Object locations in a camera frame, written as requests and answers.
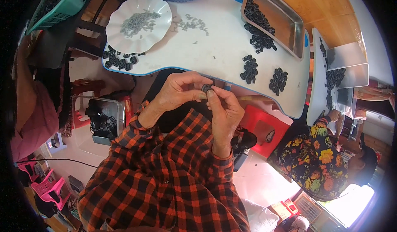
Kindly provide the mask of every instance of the metal tray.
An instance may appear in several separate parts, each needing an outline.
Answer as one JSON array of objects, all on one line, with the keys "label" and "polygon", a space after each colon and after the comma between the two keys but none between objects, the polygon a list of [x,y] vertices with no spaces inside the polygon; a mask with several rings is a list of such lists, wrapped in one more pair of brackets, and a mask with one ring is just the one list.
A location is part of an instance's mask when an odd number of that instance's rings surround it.
[{"label": "metal tray", "polygon": [[305,26],[302,18],[282,0],[254,0],[254,3],[259,5],[260,11],[263,12],[270,25],[275,28],[275,35],[273,36],[256,23],[247,19],[244,15],[246,2],[247,0],[243,0],[241,6],[241,15],[245,21],[266,33],[287,52],[301,61],[305,43]]}]

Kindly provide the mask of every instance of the bright window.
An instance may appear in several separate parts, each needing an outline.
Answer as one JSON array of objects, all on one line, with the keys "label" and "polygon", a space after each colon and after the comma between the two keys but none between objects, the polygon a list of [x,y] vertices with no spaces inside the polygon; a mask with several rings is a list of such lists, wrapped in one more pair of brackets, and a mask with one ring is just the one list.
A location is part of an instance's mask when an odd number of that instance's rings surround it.
[{"label": "bright window", "polygon": [[374,189],[368,185],[360,187],[351,184],[339,198],[318,203],[348,228],[359,217],[373,195]]}]

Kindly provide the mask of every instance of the floral print clothing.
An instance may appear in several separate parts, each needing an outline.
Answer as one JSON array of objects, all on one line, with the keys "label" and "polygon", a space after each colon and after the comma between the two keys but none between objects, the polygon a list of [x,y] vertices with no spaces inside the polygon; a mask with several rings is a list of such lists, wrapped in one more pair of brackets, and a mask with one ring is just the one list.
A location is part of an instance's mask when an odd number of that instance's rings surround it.
[{"label": "floral print clothing", "polygon": [[284,147],[281,169],[318,201],[333,200],[347,187],[347,165],[331,141],[328,116],[316,120],[309,135],[299,135]]}]

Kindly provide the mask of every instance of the white wavy plate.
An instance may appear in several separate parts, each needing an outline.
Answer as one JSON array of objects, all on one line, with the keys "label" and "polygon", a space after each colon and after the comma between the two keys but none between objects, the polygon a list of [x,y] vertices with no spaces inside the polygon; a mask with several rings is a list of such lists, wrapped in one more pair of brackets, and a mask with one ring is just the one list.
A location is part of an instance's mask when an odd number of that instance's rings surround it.
[{"label": "white wavy plate", "polygon": [[[134,13],[145,12],[144,9],[157,12],[161,17],[155,20],[152,32],[141,30],[137,35],[126,38],[120,32],[123,22]],[[106,26],[108,43],[115,50],[125,54],[143,53],[159,42],[171,26],[172,12],[163,0],[127,0],[110,16]]]}]

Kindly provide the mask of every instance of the plaid shirt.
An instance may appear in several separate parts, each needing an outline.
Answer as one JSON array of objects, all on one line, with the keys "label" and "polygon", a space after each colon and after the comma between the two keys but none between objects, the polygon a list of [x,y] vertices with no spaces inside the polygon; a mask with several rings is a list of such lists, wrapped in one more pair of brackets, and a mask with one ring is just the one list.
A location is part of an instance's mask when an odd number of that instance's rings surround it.
[{"label": "plaid shirt", "polygon": [[191,109],[166,137],[138,116],[110,147],[78,199],[88,231],[151,226],[169,231],[249,231],[232,182],[232,155],[211,152],[211,122]]}]

